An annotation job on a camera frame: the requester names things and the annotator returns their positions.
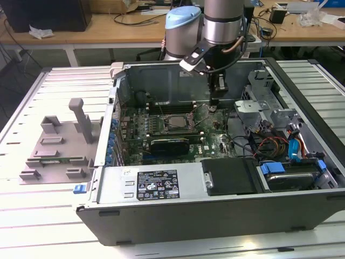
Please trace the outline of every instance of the white paper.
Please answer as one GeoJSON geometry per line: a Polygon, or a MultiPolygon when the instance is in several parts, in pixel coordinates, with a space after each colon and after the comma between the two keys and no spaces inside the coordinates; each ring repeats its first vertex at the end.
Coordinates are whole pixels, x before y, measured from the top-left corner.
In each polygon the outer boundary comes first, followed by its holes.
{"type": "Polygon", "coordinates": [[[338,18],[341,18],[342,16],[337,16],[337,15],[325,15],[321,19],[321,22],[323,23],[328,23],[328,24],[333,24],[338,18]]]}
{"type": "Polygon", "coordinates": [[[54,36],[52,30],[40,30],[40,29],[36,29],[36,28],[34,28],[32,26],[30,26],[29,34],[34,36],[37,39],[42,39],[42,38],[47,38],[47,37],[53,37],[54,36]]]}

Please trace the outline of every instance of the blue latch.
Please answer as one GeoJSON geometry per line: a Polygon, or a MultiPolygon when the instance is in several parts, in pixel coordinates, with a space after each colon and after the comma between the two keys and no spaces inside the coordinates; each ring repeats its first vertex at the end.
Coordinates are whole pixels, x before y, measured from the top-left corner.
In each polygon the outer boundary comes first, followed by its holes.
{"type": "Polygon", "coordinates": [[[112,133],[112,132],[110,132],[110,133],[109,133],[109,138],[110,138],[110,139],[115,139],[115,134],[112,133]]]}
{"type": "Polygon", "coordinates": [[[106,162],[107,163],[111,163],[113,161],[113,159],[110,156],[106,156],[106,162]]]}
{"type": "Polygon", "coordinates": [[[118,121],[115,119],[112,119],[111,128],[114,129],[114,128],[116,128],[117,125],[118,125],[118,121]]]}
{"type": "Polygon", "coordinates": [[[108,145],[113,147],[115,145],[115,141],[113,139],[108,140],[108,145]]]}
{"type": "Polygon", "coordinates": [[[325,162],[323,162],[322,160],[318,161],[318,166],[320,167],[322,172],[327,169],[327,166],[326,166],[325,162]]]}
{"type": "Polygon", "coordinates": [[[301,161],[300,158],[298,157],[298,149],[299,149],[299,143],[297,140],[292,139],[289,141],[289,158],[294,159],[297,162],[301,161]]]}
{"type": "Polygon", "coordinates": [[[284,166],[282,166],[280,162],[264,163],[262,166],[260,166],[260,168],[264,175],[285,173],[284,166]]]}
{"type": "Polygon", "coordinates": [[[76,185],[73,189],[74,194],[82,194],[87,193],[86,191],[86,185],[76,185]]]}

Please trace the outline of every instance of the laboratory floor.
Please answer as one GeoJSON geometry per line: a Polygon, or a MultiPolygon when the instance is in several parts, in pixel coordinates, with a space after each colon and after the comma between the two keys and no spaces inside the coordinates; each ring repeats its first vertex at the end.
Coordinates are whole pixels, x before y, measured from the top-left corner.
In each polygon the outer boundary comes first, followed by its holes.
{"type": "MultiPolygon", "coordinates": [[[[134,61],[137,53],[144,50],[146,49],[115,49],[113,51],[117,61],[134,61]]],[[[266,50],[263,54],[264,57],[286,59],[279,49],[274,52],[266,50]]],[[[76,50],[76,55],[81,66],[103,66],[111,63],[108,49],[76,50]]],[[[62,50],[35,50],[32,56],[43,67],[69,66],[67,56],[62,50]]],[[[0,72],[0,131],[40,73],[40,68],[28,59],[27,54],[24,54],[22,58],[22,62],[17,64],[12,62],[0,72]]],[[[142,56],[142,61],[157,60],[157,58],[158,52],[142,56]]],[[[340,54],[329,47],[319,47],[313,52],[313,58],[318,60],[339,82],[345,84],[345,61],[340,54]]]]}

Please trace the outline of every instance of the wooden desk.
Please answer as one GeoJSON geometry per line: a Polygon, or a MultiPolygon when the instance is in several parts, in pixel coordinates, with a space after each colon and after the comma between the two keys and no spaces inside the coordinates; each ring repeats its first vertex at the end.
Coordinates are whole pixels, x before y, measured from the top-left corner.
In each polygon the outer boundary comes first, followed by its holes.
{"type": "MultiPolygon", "coordinates": [[[[276,0],[261,0],[265,5],[255,8],[257,16],[261,10],[270,8],[276,0]]],[[[298,2],[298,0],[287,0],[284,2],[298,2]]],[[[323,8],[322,11],[330,15],[345,16],[345,8],[323,8]]],[[[263,15],[268,19],[270,14],[263,15]]],[[[276,24],[278,29],[276,37],[270,42],[270,46],[337,46],[345,45],[345,31],[337,27],[322,23],[322,26],[302,27],[297,21],[298,15],[290,14],[285,17],[283,24],[276,24]]],[[[273,28],[272,25],[260,20],[263,27],[273,28]]]]}
{"type": "MultiPolygon", "coordinates": [[[[271,7],[276,0],[263,0],[265,6],[256,8],[255,14],[271,7]]],[[[329,14],[345,15],[345,8],[324,9],[329,14]]],[[[165,16],[159,17],[158,23],[148,26],[125,26],[113,22],[115,15],[94,14],[85,32],[54,32],[55,36],[42,40],[35,39],[28,33],[14,33],[14,38],[25,49],[63,49],[66,51],[71,66],[78,66],[75,49],[117,49],[132,47],[160,47],[164,37],[165,16]]],[[[134,13],[119,17],[125,23],[136,23],[154,16],[134,13]]],[[[261,26],[270,27],[264,21],[261,26]]],[[[288,15],[282,25],[277,25],[277,36],[270,46],[334,46],[345,45],[345,31],[333,25],[323,24],[322,27],[302,28],[297,22],[297,15],[288,15]]],[[[0,42],[8,50],[18,50],[19,47],[6,32],[3,19],[0,20],[0,42]]]]}
{"type": "MultiPolygon", "coordinates": [[[[29,33],[11,34],[25,49],[63,49],[66,51],[71,66],[78,66],[75,49],[117,49],[136,47],[160,47],[165,34],[165,16],[157,18],[158,23],[148,26],[125,26],[113,22],[115,15],[93,14],[85,32],[53,32],[54,37],[42,40],[29,33]]],[[[155,16],[134,13],[118,18],[124,23],[137,23],[155,16]]],[[[20,49],[11,39],[0,20],[0,42],[8,50],[20,49]]]]}

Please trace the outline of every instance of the cardboard box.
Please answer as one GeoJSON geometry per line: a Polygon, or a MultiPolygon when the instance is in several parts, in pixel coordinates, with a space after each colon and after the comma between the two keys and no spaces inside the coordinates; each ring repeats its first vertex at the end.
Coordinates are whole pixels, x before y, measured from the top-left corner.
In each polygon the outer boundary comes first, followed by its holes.
{"type": "Polygon", "coordinates": [[[128,13],[134,11],[139,2],[136,0],[90,0],[92,13],[128,13]]]}

